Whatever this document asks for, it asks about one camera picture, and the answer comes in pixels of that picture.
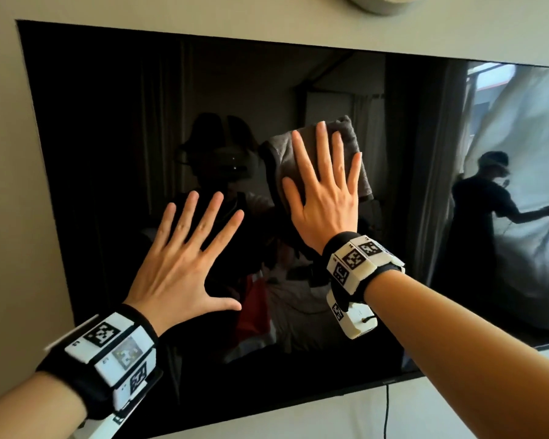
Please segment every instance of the wrist tracker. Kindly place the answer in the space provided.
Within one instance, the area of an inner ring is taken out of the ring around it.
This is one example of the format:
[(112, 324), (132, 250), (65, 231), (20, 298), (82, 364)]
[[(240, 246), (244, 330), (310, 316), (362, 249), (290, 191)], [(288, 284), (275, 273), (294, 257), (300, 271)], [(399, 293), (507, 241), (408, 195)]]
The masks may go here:
[(161, 378), (152, 325), (129, 305), (95, 316), (46, 347), (37, 367), (56, 376), (83, 400), (88, 418), (125, 419)]
[(380, 243), (356, 232), (342, 232), (327, 242), (322, 259), (331, 275), (327, 304), (350, 339), (376, 328), (378, 321), (364, 303), (364, 291), (381, 273), (398, 270), (404, 263)]

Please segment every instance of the tv screen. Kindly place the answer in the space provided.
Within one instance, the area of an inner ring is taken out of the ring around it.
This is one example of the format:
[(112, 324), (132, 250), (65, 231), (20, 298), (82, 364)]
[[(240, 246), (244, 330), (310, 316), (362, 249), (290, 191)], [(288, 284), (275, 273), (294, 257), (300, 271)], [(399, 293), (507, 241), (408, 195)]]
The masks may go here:
[(549, 68), (19, 21), (75, 322), (126, 298), (169, 202), (245, 219), (205, 283), (241, 312), (160, 339), (151, 437), (420, 376), (380, 320), (348, 339), (285, 232), (261, 147), (346, 121), (372, 196), (358, 230), (406, 272), (549, 345)]

